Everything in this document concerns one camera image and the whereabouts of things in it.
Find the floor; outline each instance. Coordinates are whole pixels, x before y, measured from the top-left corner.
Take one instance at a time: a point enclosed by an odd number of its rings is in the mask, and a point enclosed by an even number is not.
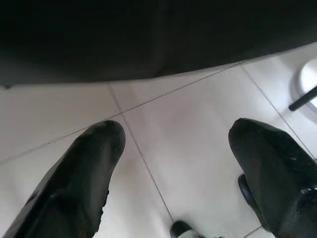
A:
[[[227,135],[240,117],[261,120],[316,158],[317,114],[287,109],[298,70],[315,57],[312,44],[151,81],[1,90],[0,236],[72,141],[112,119],[127,142],[96,238],[167,238],[178,219],[208,238],[272,238],[239,191]]]

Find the chair leg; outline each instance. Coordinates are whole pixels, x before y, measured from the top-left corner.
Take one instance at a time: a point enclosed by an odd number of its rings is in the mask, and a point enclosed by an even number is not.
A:
[[[262,212],[260,211],[259,206],[257,205],[257,202],[255,201],[252,192],[249,188],[248,182],[247,182],[247,178],[244,174],[240,175],[238,178],[238,184],[240,187],[240,190],[242,192],[242,195],[244,197],[244,199],[247,201],[247,203],[249,204],[249,206],[253,209],[253,211],[256,213],[262,227],[264,229],[266,229],[267,231],[270,232],[268,225],[263,217]]]
[[[304,94],[299,99],[297,99],[295,102],[293,102],[288,108],[291,111],[296,111],[298,108],[305,105],[306,103],[308,103],[315,97],[317,97],[317,86],[313,88],[311,91],[309,91],[308,93]]]

